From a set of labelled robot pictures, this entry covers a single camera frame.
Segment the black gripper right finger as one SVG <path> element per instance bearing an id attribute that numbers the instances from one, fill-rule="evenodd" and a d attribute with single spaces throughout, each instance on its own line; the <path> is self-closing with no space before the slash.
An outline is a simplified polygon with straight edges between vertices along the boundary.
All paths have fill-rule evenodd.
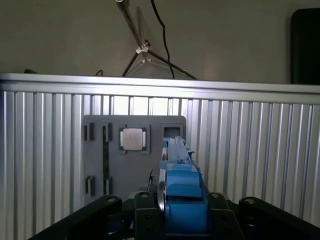
<path id="1" fill-rule="evenodd" d="M 207 194 L 209 226 L 215 240 L 318 240 L 320 228 L 256 197 L 233 203 Z"/>

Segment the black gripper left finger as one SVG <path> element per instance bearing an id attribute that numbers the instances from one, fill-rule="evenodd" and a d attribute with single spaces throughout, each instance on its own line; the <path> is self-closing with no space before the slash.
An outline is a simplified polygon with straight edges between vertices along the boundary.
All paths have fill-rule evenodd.
<path id="1" fill-rule="evenodd" d="M 162 218 L 150 192 L 126 201 L 104 195 L 36 235 L 33 240 L 162 240 Z"/>

